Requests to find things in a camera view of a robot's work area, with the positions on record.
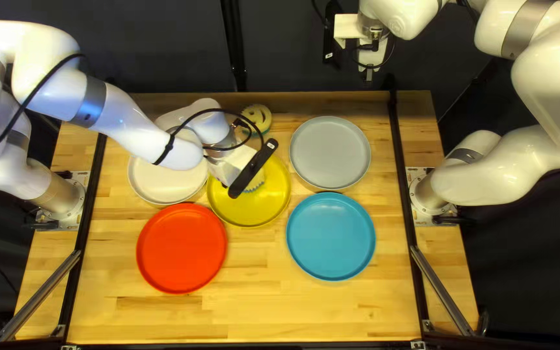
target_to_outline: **sponge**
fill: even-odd
[[[256,191],[259,187],[261,187],[264,183],[265,183],[265,171],[261,168],[256,173],[256,175],[254,175],[252,180],[250,180],[250,183],[245,187],[243,193],[252,193]]]
[[[267,131],[269,131],[269,127],[271,126],[271,111],[266,106],[252,105],[245,107],[245,109],[241,111],[241,114],[256,124],[261,134],[266,134]],[[252,130],[252,132],[252,135],[255,136],[256,131]]]

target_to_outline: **metal mounting plate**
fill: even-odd
[[[416,186],[416,181],[419,178],[424,178],[431,172],[434,168],[433,167],[424,167],[424,166],[407,166],[405,167],[405,174],[408,180],[408,188],[410,188],[410,195],[411,189]],[[441,213],[438,213],[441,216],[450,216],[450,217],[457,217],[457,207],[454,204],[449,204]],[[434,213],[429,213],[426,211],[421,211],[416,208],[414,203],[412,203],[412,217],[414,219],[414,226],[416,227],[428,227],[428,226],[456,226],[456,224],[434,224],[432,221],[432,216]]]
[[[411,347],[411,350],[426,350],[427,348],[425,347],[425,342],[422,340],[412,340],[411,342],[409,342],[409,346]]]
[[[72,178],[66,181],[72,183],[77,187],[77,191],[81,200],[77,203],[75,208],[69,213],[53,214],[44,209],[40,209],[36,213],[36,222],[50,222],[58,220],[57,228],[38,228],[36,231],[77,231],[79,229],[79,222],[83,213],[83,203],[85,201],[85,191],[88,187],[90,171],[71,171]]]

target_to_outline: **black metal frame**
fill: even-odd
[[[81,223],[79,223],[79,231],[75,241],[75,250],[81,251],[79,262],[68,273],[68,281],[66,283],[66,291],[64,292],[64,300],[62,301],[62,308],[60,310],[60,320],[58,324],[63,324],[64,335],[62,338],[66,341],[68,337],[68,325],[73,316],[73,306],[75,304],[75,297],[77,294],[77,286],[79,285],[79,277],[82,273],[83,256],[85,254],[85,247],[88,243],[89,225],[92,219],[92,211],[94,211],[94,202],[97,198],[98,179],[101,176],[101,168],[103,167],[103,156],[105,155],[105,145],[107,143],[107,136],[98,134],[97,145],[94,150],[94,158],[92,159],[92,169],[90,170],[88,189],[86,190],[86,200],[83,203],[83,213]]]
[[[388,74],[385,83],[390,87],[390,97],[388,99],[388,118],[390,119],[390,133],[392,134],[394,148],[394,163],[399,182],[399,192],[401,196],[401,209],[403,211],[403,224],[405,226],[406,240],[408,243],[408,259],[412,272],[412,282],[414,283],[414,297],[416,298],[416,309],[418,310],[418,322],[421,325],[421,335],[424,333],[423,322],[429,319],[427,309],[427,298],[423,284],[423,274],[416,265],[410,254],[410,247],[418,246],[416,242],[416,230],[412,217],[412,205],[409,198],[408,181],[405,174],[405,157],[403,156],[403,145],[401,142],[401,129],[399,126],[399,116],[397,114],[397,87],[396,80],[392,74]]]
[[[248,71],[245,69],[239,0],[221,0],[221,3],[230,70],[235,76],[235,91],[248,91]]]

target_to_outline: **metal post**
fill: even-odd
[[[449,313],[450,318],[453,320],[453,323],[455,323],[461,334],[463,336],[475,336],[471,325],[463,317],[462,312],[455,304],[455,301],[453,301],[453,298],[450,297],[449,292],[446,291],[446,288],[444,288],[444,285],[438,278],[438,275],[436,274],[434,269],[431,268],[431,265],[429,264],[423,253],[420,251],[420,249],[413,245],[410,247],[410,251],[412,253],[412,258],[414,259],[414,261],[416,261],[418,267],[420,267],[423,274],[427,277],[429,283],[431,283],[431,286],[436,291],[438,298],[446,308],[446,311]]]
[[[14,337],[23,324],[32,316],[34,311],[51,294],[55,286],[64,278],[73,266],[79,261],[82,251],[73,251],[66,260],[51,274],[40,288],[32,295],[27,303],[14,315],[4,328],[0,330],[0,341],[8,341]]]
[[[228,56],[230,58],[230,70],[235,76],[235,90],[247,91],[248,71],[245,68],[239,0],[221,0],[221,4],[226,43],[228,44]]]

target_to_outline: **wooden tabletop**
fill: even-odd
[[[393,146],[383,91],[300,93],[137,94],[151,118],[212,97],[240,111],[262,103],[273,112],[267,137],[292,178],[291,201],[281,217],[260,228],[226,224],[228,255],[215,279],[190,295],[161,293],[148,285],[135,260],[140,230],[159,208],[144,202],[127,180],[129,154],[109,139],[89,230],[68,341],[104,343],[238,343],[286,341],[400,341],[420,337],[406,234],[396,182]],[[438,126],[428,91],[399,94],[399,117],[407,166],[442,160]],[[323,283],[292,261],[284,240],[289,214],[314,194],[292,169],[288,146],[307,119],[335,115],[355,123],[371,145],[367,175],[344,192],[370,214],[377,246],[369,266],[355,278]],[[64,124],[53,170],[88,170],[96,134]],[[208,207],[206,196],[197,203]],[[478,319],[459,228],[417,228],[421,250],[468,321]],[[75,234],[36,232],[18,307],[74,247]],[[431,321],[451,330],[444,308],[426,283]],[[64,283],[31,317],[18,338],[45,336],[55,328]]]

